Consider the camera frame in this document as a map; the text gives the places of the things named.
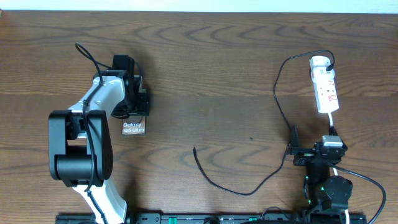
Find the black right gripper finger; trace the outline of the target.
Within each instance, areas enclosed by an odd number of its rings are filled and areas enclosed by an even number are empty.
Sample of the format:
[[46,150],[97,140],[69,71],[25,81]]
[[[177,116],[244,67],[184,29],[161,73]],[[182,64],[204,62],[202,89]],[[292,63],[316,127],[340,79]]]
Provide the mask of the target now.
[[299,137],[296,126],[293,126],[290,132],[290,140],[287,145],[287,154],[296,155],[300,150]]
[[[332,135],[332,136],[339,136],[334,126],[329,127],[329,135]],[[347,149],[347,148],[348,148],[347,145],[344,143],[344,141],[343,141],[343,146],[342,146],[342,148],[343,148],[343,149]]]

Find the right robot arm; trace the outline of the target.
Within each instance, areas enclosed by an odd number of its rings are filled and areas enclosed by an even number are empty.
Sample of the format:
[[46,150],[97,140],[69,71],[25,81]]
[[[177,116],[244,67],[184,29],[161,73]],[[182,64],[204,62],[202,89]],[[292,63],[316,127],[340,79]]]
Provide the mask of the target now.
[[337,171],[331,171],[347,150],[333,127],[313,147],[302,147],[297,128],[292,128],[287,154],[294,156],[293,165],[305,167],[303,193],[308,200],[308,207],[298,212],[298,220],[305,223],[351,223],[348,200],[352,194],[352,181],[338,175]]

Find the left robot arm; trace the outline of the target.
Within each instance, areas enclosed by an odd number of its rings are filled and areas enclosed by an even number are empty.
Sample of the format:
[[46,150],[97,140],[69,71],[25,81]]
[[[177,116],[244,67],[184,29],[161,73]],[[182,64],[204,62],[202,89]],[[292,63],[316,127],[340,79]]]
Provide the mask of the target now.
[[94,75],[78,103],[50,113],[50,175],[78,192],[93,211],[57,215],[56,223],[134,223],[111,179],[114,159],[108,119],[149,115],[149,95],[137,66],[132,57],[115,55],[111,67]]

